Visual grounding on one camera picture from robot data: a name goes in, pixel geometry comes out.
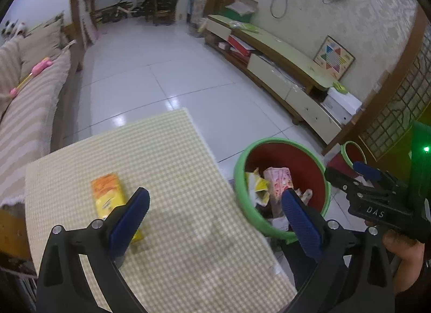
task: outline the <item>white box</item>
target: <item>white box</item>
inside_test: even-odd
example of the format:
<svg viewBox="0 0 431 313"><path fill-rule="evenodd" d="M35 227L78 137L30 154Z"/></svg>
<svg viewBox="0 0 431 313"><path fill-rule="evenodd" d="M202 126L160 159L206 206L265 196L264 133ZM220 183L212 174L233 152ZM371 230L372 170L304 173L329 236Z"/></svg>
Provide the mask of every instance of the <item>white box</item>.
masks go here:
<svg viewBox="0 0 431 313"><path fill-rule="evenodd" d="M357 113L362 103L351 93L342 94L329 88L322 106L341 124L348 123Z"/></svg>

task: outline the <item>metal screw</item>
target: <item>metal screw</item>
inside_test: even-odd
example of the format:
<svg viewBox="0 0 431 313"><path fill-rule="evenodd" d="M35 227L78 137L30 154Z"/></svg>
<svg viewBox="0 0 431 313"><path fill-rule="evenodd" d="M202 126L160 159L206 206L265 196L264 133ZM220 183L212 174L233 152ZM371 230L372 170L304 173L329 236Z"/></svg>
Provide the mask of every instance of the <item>metal screw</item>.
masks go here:
<svg viewBox="0 0 431 313"><path fill-rule="evenodd" d="M56 225L54 228L53 228L53 234L58 234L58 233L60 233L61 232L61 226L60 225Z"/></svg>
<svg viewBox="0 0 431 313"><path fill-rule="evenodd" d="M338 224L338 222L337 221L334 221L334 220L330 220L329 222L328 222L328 227L329 228L331 228L331 229L338 229L338 227L339 227L340 225Z"/></svg>
<svg viewBox="0 0 431 313"><path fill-rule="evenodd" d="M93 229L99 229L100 227L102 227L102 225L103 225L103 221L102 221L102 220L94 220L94 221L91 223L91 227L92 227Z"/></svg>
<svg viewBox="0 0 431 313"><path fill-rule="evenodd" d="M368 228L368 231L371 235L374 235L374 236L376 236L378 234L378 231L375 227Z"/></svg>

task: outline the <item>blue gripper pad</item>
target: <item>blue gripper pad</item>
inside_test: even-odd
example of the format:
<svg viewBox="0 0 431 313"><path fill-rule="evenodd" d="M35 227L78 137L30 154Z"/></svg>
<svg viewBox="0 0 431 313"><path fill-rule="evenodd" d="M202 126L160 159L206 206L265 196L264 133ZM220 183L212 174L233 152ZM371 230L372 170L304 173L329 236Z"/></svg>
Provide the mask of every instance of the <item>blue gripper pad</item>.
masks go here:
<svg viewBox="0 0 431 313"><path fill-rule="evenodd" d="M313 258L317 262L322 256L320 248L322 238L301 205L299 205L299 202L302 201L294 194L294 191L285 190L281 196L281 207L290 226L298 237L302 249L308 257Z"/></svg>
<svg viewBox="0 0 431 313"><path fill-rule="evenodd" d="M372 168L363 162L355 161L353 163L353 170L360 175L363 175L366 179L372 182L378 182L381 180L381 174L378 169Z"/></svg>
<svg viewBox="0 0 431 313"><path fill-rule="evenodd" d="M148 190L139 188L135 194L128 201L126 212L118 220L109 236L109 255L112 259L124 255L133 235L150 208Z"/></svg>

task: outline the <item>yellow wrapper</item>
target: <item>yellow wrapper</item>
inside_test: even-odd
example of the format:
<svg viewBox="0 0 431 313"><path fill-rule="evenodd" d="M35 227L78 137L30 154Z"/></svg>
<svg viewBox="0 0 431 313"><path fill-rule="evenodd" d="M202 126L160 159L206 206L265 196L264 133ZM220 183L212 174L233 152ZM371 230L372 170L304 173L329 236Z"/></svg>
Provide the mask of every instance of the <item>yellow wrapper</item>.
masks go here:
<svg viewBox="0 0 431 313"><path fill-rule="evenodd" d="M115 173L109 173L92 180L91 189L96 203L96 211L102 220L105 220L115 207L126 204L120 180ZM137 230L131 242L142 239L141 232Z"/></svg>

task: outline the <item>table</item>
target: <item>table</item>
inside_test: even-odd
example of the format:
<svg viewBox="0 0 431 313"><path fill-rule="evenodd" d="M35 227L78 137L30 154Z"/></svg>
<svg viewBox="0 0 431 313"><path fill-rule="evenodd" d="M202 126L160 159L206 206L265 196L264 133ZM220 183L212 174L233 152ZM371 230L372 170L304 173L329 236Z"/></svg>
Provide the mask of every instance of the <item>table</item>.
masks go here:
<svg viewBox="0 0 431 313"><path fill-rule="evenodd" d="M232 21L222 15L209 15L209 18L226 27L230 27L229 22ZM232 29L232 34L274 60L306 87L315 86L321 91L327 91L328 88L332 87L336 80L312 59L269 32L259 27L257 30L258 33Z"/></svg>
<svg viewBox="0 0 431 313"><path fill-rule="evenodd" d="M97 218L90 181L115 172L124 193L146 188L142 241L120 271L148 312L278 312L296 291L246 221L185 109L80 141L27 167L25 213L39 270L53 226ZM107 309L87 259L98 304Z"/></svg>

